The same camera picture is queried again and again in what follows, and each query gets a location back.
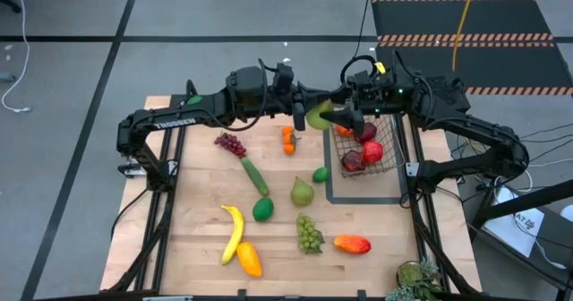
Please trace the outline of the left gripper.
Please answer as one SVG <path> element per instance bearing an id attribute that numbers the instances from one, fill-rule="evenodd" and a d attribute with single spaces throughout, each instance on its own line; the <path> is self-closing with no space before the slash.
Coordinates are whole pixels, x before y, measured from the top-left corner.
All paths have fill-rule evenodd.
<path id="1" fill-rule="evenodd" d="M 273 72 L 270 94 L 273 101 L 288 115 L 293 114 L 296 131 L 305 130 L 305 114 L 330 99 L 330 92 L 307 88 L 300 82 L 294 84 L 295 74 L 290 65 L 278 63 Z"/>

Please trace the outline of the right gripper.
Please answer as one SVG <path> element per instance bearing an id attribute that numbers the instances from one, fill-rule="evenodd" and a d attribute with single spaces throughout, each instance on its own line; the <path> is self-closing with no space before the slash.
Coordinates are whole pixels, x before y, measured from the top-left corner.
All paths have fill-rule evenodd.
<path id="1" fill-rule="evenodd" d="M 348 76 L 346 83 L 331 92 L 335 106 L 351 106 L 341 110 L 325 111 L 320 117 L 352 129 L 362 135 L 365 116 L 402 114 L 420 98 L 424 91 L 422 78 L 404 68 L 390 68 L 384 74 L 370 76 L 366 71 Z"/>

